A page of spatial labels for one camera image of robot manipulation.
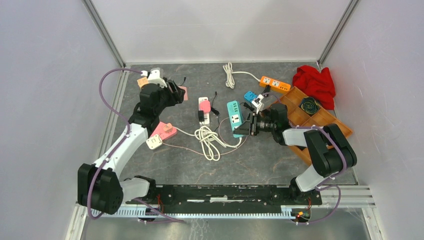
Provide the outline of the blue folding extension socket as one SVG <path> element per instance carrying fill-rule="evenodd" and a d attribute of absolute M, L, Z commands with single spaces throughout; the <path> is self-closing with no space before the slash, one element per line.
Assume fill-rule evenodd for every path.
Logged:
<path fill-rule="evenodd" d="M 244 100 L 247 103 L 251 103 L 252 101 L 254 101 L 258 96 L 252 92 L 252 91 L 248 91 L 244 94 Z"/>

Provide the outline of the black power adapter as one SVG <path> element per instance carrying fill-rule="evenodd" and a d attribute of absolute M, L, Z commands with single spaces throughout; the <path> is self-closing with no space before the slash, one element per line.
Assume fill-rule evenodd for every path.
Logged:
<path fill-rule="evenodd" d="M 270 87 L 269 85 L 267 85 L 267 86 L 264 88 L 264 90 L 263 90 L 263 92 L 262 92 L 262 95 L 263 95 L 264 97 L 267 97 L 267 96 L 268 96 L 268 94 L 269 94 L 269 92 L 270 92 L 270 89 L 271 89 L 271 87 Z"/>

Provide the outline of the white usb power strip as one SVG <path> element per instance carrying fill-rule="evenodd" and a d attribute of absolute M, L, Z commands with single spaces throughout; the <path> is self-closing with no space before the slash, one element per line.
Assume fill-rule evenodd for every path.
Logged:
<path fill-rule="evenodd" d="M 208 126 L 210 124 L 211 103 L 208 97 L 198 98 L 198 119 L 200 126 Z"/>

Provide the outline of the orange power strip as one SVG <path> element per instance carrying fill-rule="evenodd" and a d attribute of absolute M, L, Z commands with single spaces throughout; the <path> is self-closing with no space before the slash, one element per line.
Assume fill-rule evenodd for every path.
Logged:
<path fill-rule="evenodd" d="M 281 94 L 285 94 L 291 90 L 290 84 L 282 82 L 277 79 L 273 79 L 268 76 L 261 77 L 259 81 L 259 86 L 263 88 L 269 87 L 270 90 L 281 93 Z"/>

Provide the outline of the teal power strip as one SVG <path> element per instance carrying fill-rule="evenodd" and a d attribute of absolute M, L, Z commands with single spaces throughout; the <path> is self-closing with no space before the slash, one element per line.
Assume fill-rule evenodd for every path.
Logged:
<path fill-rule="evenodd" d="M 231 131 L 234 132 L 236 128 L 242 125 L 243 116 L 240 109 L 240 103 L 236 100 L 230 101 L 226 104 L 229 116 Z"/>

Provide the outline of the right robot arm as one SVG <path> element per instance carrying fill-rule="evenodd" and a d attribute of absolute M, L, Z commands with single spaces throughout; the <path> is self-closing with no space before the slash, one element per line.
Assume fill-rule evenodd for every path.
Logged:
<path fill-rule="evenodd" d="M 302 204 L 313 190 L 323 189 L 323 184 L 357 164 L 357 156 L 336 123 L 325 126 L 291 126 L 288 108 L 274 103 L 259 112 L 251 112 L 247 119 L 234 128 L 233 133 L 256 136 L 260 132 L 271 133 L 274 141 L 282 146 L 305 147 L 311 165 L 294 177 L 289 185 L 289 199 Z"/>

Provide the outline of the wooden cube adapter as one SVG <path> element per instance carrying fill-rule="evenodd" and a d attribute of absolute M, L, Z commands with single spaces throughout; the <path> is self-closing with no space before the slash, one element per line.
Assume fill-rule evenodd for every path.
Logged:
<path fill-rule="evenodd" d="M 143 86 L 147 85 L 149 83 L 149 80 L 146 76 L 143 76 L 139 78 L 137 81 L 137 85 L 140 89 L 142 89 Z"/>

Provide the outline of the pink plug adapter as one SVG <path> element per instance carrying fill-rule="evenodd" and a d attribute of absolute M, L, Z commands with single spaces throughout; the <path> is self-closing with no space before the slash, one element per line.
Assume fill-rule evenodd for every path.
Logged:
<path fill-rule="evenodd" d="M 187 90 L 187 87 L 185 87 L 185 86 L 179 86 L 179 88 L 184 91 L 183 100 L 184 101 L 187 101 L 188 100 L 188 90 Z"/>

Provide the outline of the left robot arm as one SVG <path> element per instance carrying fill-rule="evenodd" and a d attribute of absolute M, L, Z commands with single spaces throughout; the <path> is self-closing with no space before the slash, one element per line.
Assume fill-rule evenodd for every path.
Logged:
<path fill-rule="evenodd" d="M 160 123 L 160 114 L 167 107 L 181 104 L 187 90 L 166 81 L 147 83 L 141 87 L 139 102 L 127 120 L 126 129 L 115 143 L 92 164 L 84 163 L 77 171 L 77 203 L 88 211 L 115 214 L 121 204 L 139 198 L 145 204 L 157 198 L 155 181 L 133 177 L 120 181 L 120 175 L 135 151 L 144 144 Z"/>

